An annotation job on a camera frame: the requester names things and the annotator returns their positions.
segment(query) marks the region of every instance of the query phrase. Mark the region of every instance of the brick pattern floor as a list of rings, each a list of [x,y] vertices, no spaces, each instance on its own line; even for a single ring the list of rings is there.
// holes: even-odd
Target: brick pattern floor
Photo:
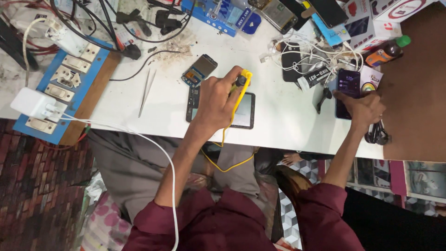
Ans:
[[[44,147],[0,119],[0,251],[70,250],[93,157],[86,140]]]

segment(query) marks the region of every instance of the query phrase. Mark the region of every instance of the white table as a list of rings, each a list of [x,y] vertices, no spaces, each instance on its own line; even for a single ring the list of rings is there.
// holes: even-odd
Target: white table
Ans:
[[[110,121],[152,135],[182,138],[189,126],[186,122],[186,104],[189,87],[180,79],[182,73],[198,56],[208,54],[219,65],[212,75],[223,77],[234,65],[240,65],[253,73],[248,92],[256,95],[255,121],[252,130],[230,128],[225,142],[253,146],[265,146],[300,151],[335,154],[350,128],[350,121],[336,119],[335,101],[326,100],[322,112],[317,114],[314,106],[322,96],[320,85],[303,93],[294,83],[284,82],[281,69],[273,62],[260,63],[261,56],[268,53],[267,44],[279,33],[265,20],[256,34],[235,38],[219,34],[215,28],[192,18],[177,39],[191,55],[182,54],[172,59],[173,54],[159,54],[170,59],[160,59],[145,67],[140,74],[124,82],[109,82],[91,119]],[[143,43],[144,48],[157,44]],[[123,79],[140,68],[147,54],[138,61],[123,59],[113,79]],[[141,118],[138,118],[142,92],[147,72],[156,69],[156,77],[150,89]],[[36,86],[41,73],[31,76],[30,86]],[[19,114],[9,108],[14,98],[14,88],[23,86],[24,80],[9,80],[0,84],[0,117],[16,119]],[[211,138],[221,141],[222,130]],[[358,157],[382,159],[383,148],[362,140]]]

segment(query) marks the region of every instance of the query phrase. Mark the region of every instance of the bottle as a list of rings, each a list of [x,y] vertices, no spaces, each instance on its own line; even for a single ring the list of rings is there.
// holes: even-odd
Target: bottle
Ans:
[[[399,57],[403,53],[402,47],[408,44],[410,44],[410,38],[407,35],[391,40],[387,43],[379,45],[377,50],[371,54],[366,54],[364,56],[364,61],[370,67],[382,65],[396,57]]]

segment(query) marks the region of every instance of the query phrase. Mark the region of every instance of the cardboard box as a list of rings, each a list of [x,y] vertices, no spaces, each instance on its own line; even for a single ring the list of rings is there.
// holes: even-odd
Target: cardboard box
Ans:
[[[402,36],[399,23],[372,19],[368,0],[350,0],[343,9],[348,16],[345,28],[351,36],[350,46],[355,51],[363,53]]]
[[[397,22],[406,20],[437,0],[371,0],[374,20]]]

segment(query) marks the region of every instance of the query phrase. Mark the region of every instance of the phone battery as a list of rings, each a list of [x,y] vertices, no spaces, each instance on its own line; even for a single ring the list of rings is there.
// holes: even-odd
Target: phone battery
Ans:
[[[181,79],[184,83],[192,88],[197,87],[201,81],[205,80],[211,74],[218,64],[207,54],[201,55],[200,58],[183,73]]]
[[[292,21],[291,27],[297,22],[297,18],[283,3],[279,0],[271,0],[263,9],[262,12],[279,30]]]

